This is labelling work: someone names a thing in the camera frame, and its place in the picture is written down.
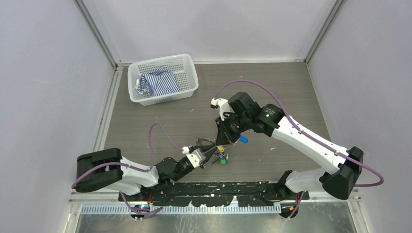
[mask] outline cable connector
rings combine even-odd
[[[189,154],[189,153],[190,153],[189,147],[182,148],[182,154]]]

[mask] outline reflective surface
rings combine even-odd
[[[78,233],[355,233],[346,202],[304,202],[290,222],[278,214],[159,215],[134,221],[128,215],[80,215]]]

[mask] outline towel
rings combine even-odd
[[[155,97],[178,92],[179,86],[174,74],[161,67],[141,74],[137,80],[136,89],[141,95],[147,92],[149,97]]]

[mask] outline robotic arm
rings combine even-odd
[[[336,198],[348,199],[362,168],[338,156],[338,153],[343,153],[362,163],[362,150],[357,147],[348,150],[335,145],[301,126],[291,118],[300,127],[300,131],[298,131],[285,117],[282,109],[273,104],[266,104],[261,108],[245,92],[238,92],[229,100],[213,99],[211,107],[218,109],[220,113],[220,116],[216,119],[218,127],[216,145],[232,144],[240,138],[242,132],[249,129],[286,142],[322,167],[312,171],[285,172],[285,185],[288,189],[294,193],[305,190],[315,191],[324,189]],[[315,139],[330,145],[337,152],[332,153],[330,150],[302,135],[301,131],[305,131]]]

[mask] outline perforated basket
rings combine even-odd
[[[163,67],[168,71],[173,72],[176,82],[179,85],[179,91],[155,97],[148,97],[147,93],[143,93],[143,95],[139,94],[135,89],[136,80],[140,78],[139,74],[150,72],[159,67]],[[193,92],[199,87],[193,60],[188,54],[133,63],[129,66],[127,81],[129,85],[130,100],[144,106],[191,97]]]

